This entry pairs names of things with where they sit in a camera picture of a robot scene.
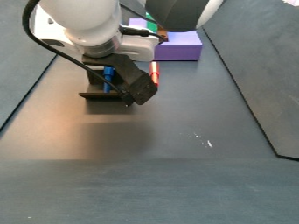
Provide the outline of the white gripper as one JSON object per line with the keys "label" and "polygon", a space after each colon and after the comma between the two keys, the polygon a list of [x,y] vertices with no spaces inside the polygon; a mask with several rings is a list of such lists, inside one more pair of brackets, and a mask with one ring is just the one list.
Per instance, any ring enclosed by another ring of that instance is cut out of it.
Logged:
{"label": "white gripper", "polygon": [[152,33],[140,33],[136,35],[116,35],[115,54],[127,55],[135,61],[152,61],[155,59],[155,47],[159,44],[159,38]]}

